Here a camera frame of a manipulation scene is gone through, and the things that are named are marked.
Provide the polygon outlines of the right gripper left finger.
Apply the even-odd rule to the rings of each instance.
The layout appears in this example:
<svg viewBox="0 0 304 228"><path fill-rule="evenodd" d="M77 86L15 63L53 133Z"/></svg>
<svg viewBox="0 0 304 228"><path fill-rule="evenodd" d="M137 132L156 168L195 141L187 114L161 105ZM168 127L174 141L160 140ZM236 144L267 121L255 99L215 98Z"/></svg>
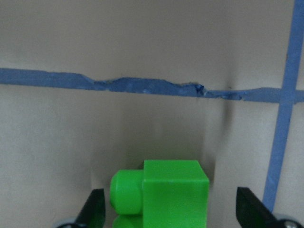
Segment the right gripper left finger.
<svg viewBox="0 0 304 228"><path fill-rule="evenodd" d="M75 219L77 228L103 228L105 224L104 189L94 189Z"/></svg>

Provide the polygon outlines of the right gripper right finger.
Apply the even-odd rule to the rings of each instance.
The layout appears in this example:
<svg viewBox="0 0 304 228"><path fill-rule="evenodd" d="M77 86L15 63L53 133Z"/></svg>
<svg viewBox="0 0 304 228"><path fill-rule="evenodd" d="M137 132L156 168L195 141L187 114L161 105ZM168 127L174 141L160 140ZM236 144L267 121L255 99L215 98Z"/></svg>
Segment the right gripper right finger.
<svg viewBox="0 0 304 228"><path fill-rule="evenodd" d="M276 228L278 220L247 187L237 188L236 218L242 228Z"/></svg>

